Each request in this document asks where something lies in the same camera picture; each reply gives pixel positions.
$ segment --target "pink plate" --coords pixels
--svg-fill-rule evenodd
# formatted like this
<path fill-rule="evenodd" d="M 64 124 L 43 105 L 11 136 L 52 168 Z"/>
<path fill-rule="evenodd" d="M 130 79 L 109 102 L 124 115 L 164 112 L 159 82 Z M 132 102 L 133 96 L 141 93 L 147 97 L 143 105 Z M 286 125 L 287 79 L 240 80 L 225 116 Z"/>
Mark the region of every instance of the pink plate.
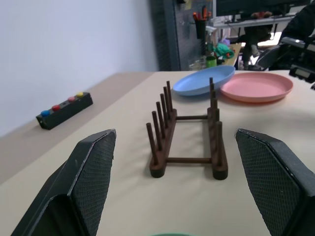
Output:
<path fill-rule="evenodd" d="M 293 82 L 281 75 L 265 72 L 235 74 L 221 87 L 221 92 L 234 100 L 250 103 L 271 102 L 284 98 Z"/>

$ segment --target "green object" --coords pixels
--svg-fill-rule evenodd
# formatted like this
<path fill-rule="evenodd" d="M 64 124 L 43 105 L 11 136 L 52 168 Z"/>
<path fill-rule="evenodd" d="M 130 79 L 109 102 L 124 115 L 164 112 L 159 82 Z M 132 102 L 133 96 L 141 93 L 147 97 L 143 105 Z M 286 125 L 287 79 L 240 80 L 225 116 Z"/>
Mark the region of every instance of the green object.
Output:
<path fill-rule="evenodd" d="M 214 56 L 210 56 L 206 58 L 206 67 L 210 68 L 210 67 L 214 67 L 217 66 L 217 59 Z"/>
<path fill-rule="evenodd" d="M 165 234 L 157 234 L 152 236 L 194 236 L 194 235 L 188 235 L 184 233 L 165 233 Z"/>
<path fill-rule="evenodd" d="M 213 49 L 213 51 L 216 53 L 217 57 L 222 56 L 223 59 L 229 59 L 234 57 L 234 51 L 224 43 L 218 43 L 218 45 Z"/>

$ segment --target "blue button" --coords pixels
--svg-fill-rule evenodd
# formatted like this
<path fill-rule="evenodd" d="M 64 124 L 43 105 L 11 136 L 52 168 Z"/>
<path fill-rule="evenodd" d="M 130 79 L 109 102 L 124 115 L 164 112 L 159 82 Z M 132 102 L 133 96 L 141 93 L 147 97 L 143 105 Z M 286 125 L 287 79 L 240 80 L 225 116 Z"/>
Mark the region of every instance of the blue button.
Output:
<path fill-rule="evenodd" d="M 48 110 L 42 111 L 40 114 L 41 114 L 42 117 L 47 117 L 47 116 L 50 115 L 50 111 L 48 111 Z"/>

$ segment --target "pegboard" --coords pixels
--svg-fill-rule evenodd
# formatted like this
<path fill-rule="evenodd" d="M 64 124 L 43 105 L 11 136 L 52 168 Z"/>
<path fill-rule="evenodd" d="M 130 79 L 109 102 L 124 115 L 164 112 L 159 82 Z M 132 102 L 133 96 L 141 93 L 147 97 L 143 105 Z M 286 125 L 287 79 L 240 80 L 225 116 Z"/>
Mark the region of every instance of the pegboard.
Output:
<path fill-rule="evenodd" d="M 160 71 L 188 70 L 190 59 L 201 56 L 202 43 L 197 39 L 192 14 L 206 5 L 212 11 L 212 0 L 150 0 Z"/>

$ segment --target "blue plate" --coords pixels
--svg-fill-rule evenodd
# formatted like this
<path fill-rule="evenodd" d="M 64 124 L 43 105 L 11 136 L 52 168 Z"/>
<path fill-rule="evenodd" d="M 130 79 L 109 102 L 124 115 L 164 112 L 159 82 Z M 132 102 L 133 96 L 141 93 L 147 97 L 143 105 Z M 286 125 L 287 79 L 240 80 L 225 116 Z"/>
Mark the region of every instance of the blue plate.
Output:
<path fill-rule="evenodd" d="M 235 73 L 235 67 L 219 65 L 197 71 L 182 78 L 173 86 L 173 90 L 181 96 L 195 96 L 210 91 L 210 77 L 213 77 L 215 89 L 219 89 L 228 82 Z"/>

